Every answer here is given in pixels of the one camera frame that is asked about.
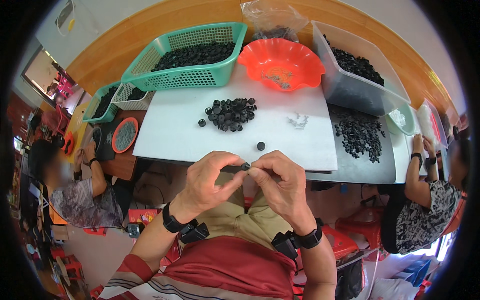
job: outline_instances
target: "clear plastic bag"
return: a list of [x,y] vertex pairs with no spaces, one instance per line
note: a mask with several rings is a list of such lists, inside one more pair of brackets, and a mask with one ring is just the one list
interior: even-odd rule
[[255,0],[240,7],[255,27],[252,41],[279,37],[298,43],[297,32],[308,24],[307,17],[283,1]]

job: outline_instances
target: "hand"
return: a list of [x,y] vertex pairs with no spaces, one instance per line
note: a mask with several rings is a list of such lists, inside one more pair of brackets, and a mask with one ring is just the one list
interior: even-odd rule
[[425,136],[425,135],[422,135],[422,136],[424,139],[423,148],[425,149],[425,151],[428,152],[429,158],[437,157],[437,153],[435,152],[435,146],[433,145],[432,140],[428,136]]
[[[277,183],[263,169],[271,169],[281,177]],[[305,197],[305,170],[278,150],[261,156],[252,162],[248,174],[264,192],[270,208],[284,218],[301,236],[317,228],[312,211]]]
[[73,171],[80,172],[82,169],[82,162],[84,160],[85,151],[82,148],[78,148],[73,154]]
[[91,141],[85,148],[85,157],[87,158],[88,161],[95,158],[95,146],[96,146],[95,141]]
[[228,165],[240,166],[244,162],[240,156],[224,151],[205,155],[188,168],[185,189],[170,203],[170,214],[185,224],[201,212],[225,202],[242,185],[247,172],[237,172],[232,180],[220,186],[215,185],[220,170]]
[[421,153],[423,151],[423,141],[421,134],[417,133],[413,137],[413,151],[412,153]]

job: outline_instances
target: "black and white patterned shirt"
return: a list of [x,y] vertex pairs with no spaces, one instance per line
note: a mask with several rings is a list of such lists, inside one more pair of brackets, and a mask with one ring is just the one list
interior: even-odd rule
[[437,180],[428,184],[432,197],[430,209],[411,202],[396,219],[396,247],[400,254],[416,251],[437,240],[462,197],[461,191],[449,182]]
[[51,204],[69,224],[80,228],[122,227],[123,213],[115,193],[107,182],[105,191],[92,197],[92,179],[70,183],[62,191],[53,191]]

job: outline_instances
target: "red box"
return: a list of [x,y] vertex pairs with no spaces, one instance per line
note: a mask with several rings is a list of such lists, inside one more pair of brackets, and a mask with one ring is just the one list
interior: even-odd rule
[[[161,209],[129,209],[128,219],[129,222],[142,222],[146,227],[161,211]],[[179,244],[179,237],[177,236],[167,254],[160,260],[160,266],[168,266],[179,259],[180,255],[181,247]]]

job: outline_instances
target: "wrist-mounted camera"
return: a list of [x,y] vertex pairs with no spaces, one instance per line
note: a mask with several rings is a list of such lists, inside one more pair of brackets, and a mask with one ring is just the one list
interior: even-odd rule
[[299,236],[295,232],[287,231],[285,234],[279,232],[272,240],[273,247],[280,253],[284,254],[290,259],[295,259],[298,256],[297,249],[303,247],[310,249],[315,247],[322,240],[322,226],[323,221],[320,218],[315,218],[317,222],[317,229],[305,236]]
[[171,233],[180,232],[180,241],[188,244],[194,241],[205,240],[210,233],[207,225],[202,223],[198,225],[197,219],[193,219],[187,224],[178,222],[174,216],[170,215],[170,203],[162,209],[163,226]]

